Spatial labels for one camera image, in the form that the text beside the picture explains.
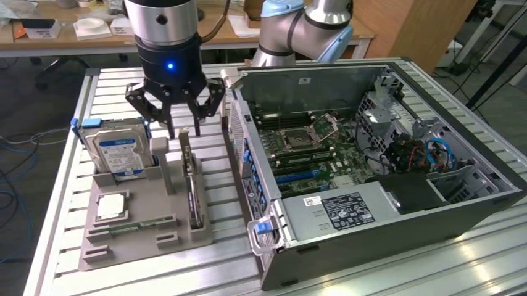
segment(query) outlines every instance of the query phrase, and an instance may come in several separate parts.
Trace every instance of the motherboard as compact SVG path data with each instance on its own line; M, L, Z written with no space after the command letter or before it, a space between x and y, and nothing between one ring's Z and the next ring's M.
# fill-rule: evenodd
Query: motherboard
M257 126L283 197L365 183L374 175L346 123L330 113L258 116Z

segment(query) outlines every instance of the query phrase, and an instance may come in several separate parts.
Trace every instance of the blue cable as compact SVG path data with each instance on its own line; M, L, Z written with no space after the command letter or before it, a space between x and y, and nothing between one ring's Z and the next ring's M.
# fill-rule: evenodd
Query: blue cable
M441 143L445 146L445 150L448 150L448 153L449 153L449 159L452 160L452 168L456 168L456 158L454 158L452 146L449 145L446 140L444 140L441 138L433 138L425 144L425 152L428 154L428 158L429 158L430 162L433 164L436 164L436 160L434 160L434 157L430 154L430 149L429 149L429 144L433 143L433 142L438 142L438 143Z
M29 247L29 245L31 244L31 238L34 237L34 227L31 225L31 218L30 218L30 214L26 209L26 203L25 203L25 200L22 199L22 197L13 191L0 190L0 192L15 195L17 200L19 201L21 211L23 212L23 215L26 216L26 222L27 222L27 241L3 260L0 260L0 264L2 264L6 261L9 261L10 259L13 259L15 256L18 256L18 254L22 251L25 251L26 247Z
M39 155L34 151L23 150L23 149L15 149L15 148L11 148L10 146L7 146L6 144L2 144L2 143L0 143L0 146L5 147L7 150L10 150L13 152L29 153L33 156L29 168L25 171L22 171L19 174L17 174L14 177L9 178L10 181L14 181L14 180L19 179L21 177L23 177L34 169L34 167L37 165L37 162L38 162Z

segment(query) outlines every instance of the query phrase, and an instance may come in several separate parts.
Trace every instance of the circuit board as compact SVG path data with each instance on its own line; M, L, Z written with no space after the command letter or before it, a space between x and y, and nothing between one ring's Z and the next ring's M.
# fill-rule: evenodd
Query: circuit board
M283 197L362 184L375 175L349 131L329 114L306 126L259 130Z

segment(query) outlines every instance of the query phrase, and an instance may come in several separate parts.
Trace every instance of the white box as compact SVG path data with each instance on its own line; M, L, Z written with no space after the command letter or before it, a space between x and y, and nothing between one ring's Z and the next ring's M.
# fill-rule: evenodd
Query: white box
M462 52L462 49L464 46L453 40L437 67L449 67L453 64L458 54Z
M126 17L117 18L110 25L110 30L114 35L134 35L131 20Z
M59 20L23 19L23 26L30 39L55 39L62 30Z
M79 26L79 22L81 21L74 23L75 35L79 41L113 37L113 32L106 22L102 22L98 28L91 28L89 30L83 29L83 27Z

